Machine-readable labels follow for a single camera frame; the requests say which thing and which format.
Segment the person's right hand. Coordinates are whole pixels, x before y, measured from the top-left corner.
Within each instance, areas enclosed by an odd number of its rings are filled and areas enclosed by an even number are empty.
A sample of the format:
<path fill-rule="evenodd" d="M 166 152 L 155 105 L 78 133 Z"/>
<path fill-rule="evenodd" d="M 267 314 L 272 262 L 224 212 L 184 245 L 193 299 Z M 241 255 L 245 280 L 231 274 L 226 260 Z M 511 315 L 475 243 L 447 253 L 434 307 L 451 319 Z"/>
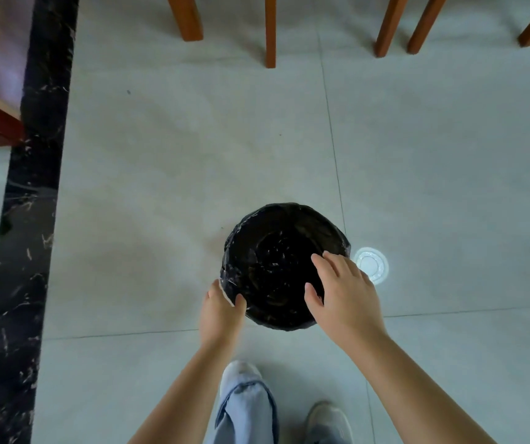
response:
<path fill-rule="evenodd" d="M 364 282 L 357 266 L 349 260 L 354 275 L 339 278 L 323 254 L 312 254 L 311 261 L 323 286 L 325 312 L 316 322 L 325 334 L 350 356 L 386 337 L 376 289 Z"/>

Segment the person's left hand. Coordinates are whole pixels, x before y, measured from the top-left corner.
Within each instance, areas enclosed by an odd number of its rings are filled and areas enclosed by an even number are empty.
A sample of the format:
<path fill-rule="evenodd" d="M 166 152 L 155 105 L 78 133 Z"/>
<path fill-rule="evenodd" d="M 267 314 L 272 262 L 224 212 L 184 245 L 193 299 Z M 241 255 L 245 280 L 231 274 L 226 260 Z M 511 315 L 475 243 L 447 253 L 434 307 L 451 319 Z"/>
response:
<path fill-rule="evenodd" d="M 227 298 L 220 281 L 213 280 L 200 313 L 199 333 L 202 347 L 217 347 L 228 351 L 236 348 L 245 317 L 244 320 L 235 320 L 234 301 Z"/>

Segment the black garbage bag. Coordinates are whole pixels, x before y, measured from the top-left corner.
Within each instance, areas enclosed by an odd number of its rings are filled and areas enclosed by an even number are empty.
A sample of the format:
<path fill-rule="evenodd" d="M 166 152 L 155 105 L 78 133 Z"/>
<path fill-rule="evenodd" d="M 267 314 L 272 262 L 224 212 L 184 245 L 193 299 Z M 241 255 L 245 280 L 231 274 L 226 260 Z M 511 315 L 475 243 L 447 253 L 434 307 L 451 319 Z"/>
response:
<path fill-rule="evenodd" d="M 224 244 L 220 284 L 230 301 L 241 294 L 246 316 L 259 326 L 294 331 L 316 324 L 305 284 L 325 292 L 313 254 L 350 257 L 351 244 L 328 218 L 307 205 L 271 203 L 245 216 Z"/>

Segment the person's left forearm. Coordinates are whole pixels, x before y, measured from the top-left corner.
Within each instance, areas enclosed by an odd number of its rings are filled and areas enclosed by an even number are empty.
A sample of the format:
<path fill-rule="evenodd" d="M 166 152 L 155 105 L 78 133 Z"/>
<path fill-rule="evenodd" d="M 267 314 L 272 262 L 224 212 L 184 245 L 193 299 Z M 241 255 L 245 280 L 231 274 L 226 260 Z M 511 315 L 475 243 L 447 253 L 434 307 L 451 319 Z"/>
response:
<path fill-rule="evenodd" d="M 235 346 L 224 338 L 202 343 L 127 444 L 202 444 Z"/>

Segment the person's right forearm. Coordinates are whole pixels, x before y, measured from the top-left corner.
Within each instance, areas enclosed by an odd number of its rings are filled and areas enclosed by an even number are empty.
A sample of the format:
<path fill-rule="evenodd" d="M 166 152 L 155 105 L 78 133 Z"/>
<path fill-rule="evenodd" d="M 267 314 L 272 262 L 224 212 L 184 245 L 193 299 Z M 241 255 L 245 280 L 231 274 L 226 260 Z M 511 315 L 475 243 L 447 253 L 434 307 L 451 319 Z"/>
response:
<path fill-rule="evenodd" d="M 337 341 L 364 375 L 403 444 L 497 444 L 388 335 Z"/>

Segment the white plastic lid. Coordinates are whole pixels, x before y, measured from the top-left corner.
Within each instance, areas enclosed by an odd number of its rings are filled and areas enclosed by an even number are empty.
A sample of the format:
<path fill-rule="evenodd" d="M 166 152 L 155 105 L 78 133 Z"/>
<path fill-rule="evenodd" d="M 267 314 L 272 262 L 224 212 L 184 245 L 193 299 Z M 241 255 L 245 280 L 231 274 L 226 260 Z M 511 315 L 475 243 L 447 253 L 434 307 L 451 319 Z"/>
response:
<path fill-rule="evenodd" d="M 386 256 L 375 248 L 361 247 L 351 259 L 374 285 L 383 283 L 389 275 L 389 264 Z"/>

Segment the white left shoe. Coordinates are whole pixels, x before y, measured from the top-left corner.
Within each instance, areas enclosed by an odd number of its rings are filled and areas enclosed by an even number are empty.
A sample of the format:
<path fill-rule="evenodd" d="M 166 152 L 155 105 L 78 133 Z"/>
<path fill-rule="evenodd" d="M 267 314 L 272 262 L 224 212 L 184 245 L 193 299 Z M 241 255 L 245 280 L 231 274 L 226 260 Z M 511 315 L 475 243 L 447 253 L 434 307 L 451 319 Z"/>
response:
<path fill-rule="evenodd" d="M 224 369 L 219 385 L 219 400 L 226 399 L 231 392 L 248 382 L 262 381 L 261 372 L 249 362 L 234 360 Z"/>

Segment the white shoe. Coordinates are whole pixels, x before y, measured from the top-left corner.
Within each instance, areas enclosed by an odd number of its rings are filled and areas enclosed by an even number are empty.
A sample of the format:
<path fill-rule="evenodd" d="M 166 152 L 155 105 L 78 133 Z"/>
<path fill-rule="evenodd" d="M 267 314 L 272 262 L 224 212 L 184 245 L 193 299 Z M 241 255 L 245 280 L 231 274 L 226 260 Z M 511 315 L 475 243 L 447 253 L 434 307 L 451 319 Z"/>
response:
<path fill-rule="evenodd" d="M 353 444 L 345 413 L 327 401 L 313 405 L 306 417 L 303 444 Z"/>
<path fill-rule="evenodd" d="M 219 385 L 219 400 L 226 399 L 231 392 L 248 382 L 262 381 L 261 372 L 249 362 L 234 360 L 224 369 Z"/>

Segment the light blue jeans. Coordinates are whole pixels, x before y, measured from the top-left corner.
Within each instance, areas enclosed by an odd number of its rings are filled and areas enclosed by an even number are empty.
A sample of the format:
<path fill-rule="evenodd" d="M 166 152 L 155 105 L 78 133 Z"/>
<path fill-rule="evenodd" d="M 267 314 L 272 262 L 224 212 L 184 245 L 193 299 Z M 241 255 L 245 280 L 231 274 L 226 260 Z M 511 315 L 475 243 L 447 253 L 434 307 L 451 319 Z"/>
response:
<path fill-rule="evenodd" d="M 209 444 L 280 444 L 280 430 L 268 386 L 248 382 L 220 402 Z"/>

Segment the white right shoe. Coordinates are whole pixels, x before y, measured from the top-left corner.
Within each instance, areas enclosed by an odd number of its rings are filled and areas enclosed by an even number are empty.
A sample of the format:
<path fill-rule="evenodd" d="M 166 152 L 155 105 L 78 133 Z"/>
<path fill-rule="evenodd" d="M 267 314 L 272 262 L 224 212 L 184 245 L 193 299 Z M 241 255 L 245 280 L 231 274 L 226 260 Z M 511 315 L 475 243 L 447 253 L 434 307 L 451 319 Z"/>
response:
<path fill-rule="evenodd" d="M 345 413 L 327 401 L 313 405 L 306 417 L 303 444 L 353 444 Z"/>

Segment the thin wooden furniture leg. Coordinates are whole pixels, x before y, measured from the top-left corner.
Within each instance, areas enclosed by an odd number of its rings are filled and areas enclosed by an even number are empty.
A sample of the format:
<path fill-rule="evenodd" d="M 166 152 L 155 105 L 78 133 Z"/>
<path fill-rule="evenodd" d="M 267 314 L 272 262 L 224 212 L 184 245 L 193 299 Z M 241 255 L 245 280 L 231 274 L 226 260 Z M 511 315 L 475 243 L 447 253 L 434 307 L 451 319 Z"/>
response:
<path fill-rule="evenodd" d="M 264 0 L 264 10 L 265 10 L 265 67 L 276 68 L 277 0 Z"/>

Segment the thick wooden furniture leg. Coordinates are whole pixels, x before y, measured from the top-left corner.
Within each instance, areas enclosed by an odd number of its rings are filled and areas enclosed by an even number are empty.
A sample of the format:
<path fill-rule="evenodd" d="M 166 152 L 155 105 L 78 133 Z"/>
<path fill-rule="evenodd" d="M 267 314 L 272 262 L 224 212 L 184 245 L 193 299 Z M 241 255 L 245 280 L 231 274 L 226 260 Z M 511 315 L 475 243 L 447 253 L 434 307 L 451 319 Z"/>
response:
<path fill-rule="evenodd" d="M 203 40 L 203 25 L 195 0 L 167 0 L 185 42 Z"/>

